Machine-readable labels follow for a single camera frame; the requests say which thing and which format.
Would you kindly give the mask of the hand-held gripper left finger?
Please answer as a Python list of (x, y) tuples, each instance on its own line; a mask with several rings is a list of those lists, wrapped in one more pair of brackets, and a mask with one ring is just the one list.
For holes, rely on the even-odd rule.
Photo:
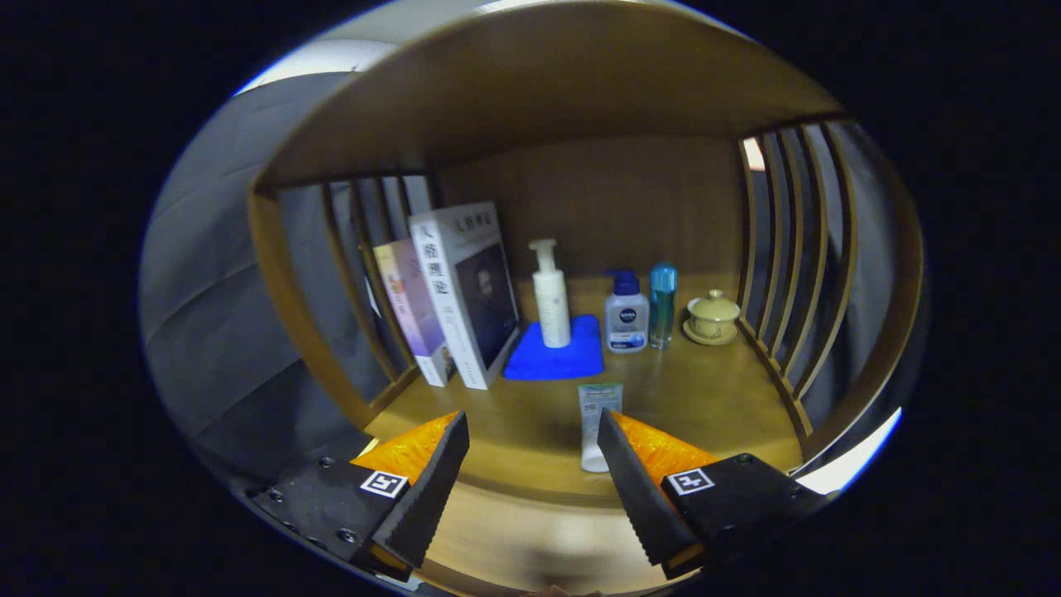
[(360, 456), (327, 449), (249, 498), (335, 560), (406, 581), (424, 563), (469, 445), (465, 412), (448, 412)]

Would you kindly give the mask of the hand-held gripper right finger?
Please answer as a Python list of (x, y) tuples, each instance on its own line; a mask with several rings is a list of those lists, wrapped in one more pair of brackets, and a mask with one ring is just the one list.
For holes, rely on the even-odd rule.
[(649, 563), (671, 580), (756, 551), (830, 502), (754, 454), (723, 459), (622, 412), (601, 412), (598, 446)]

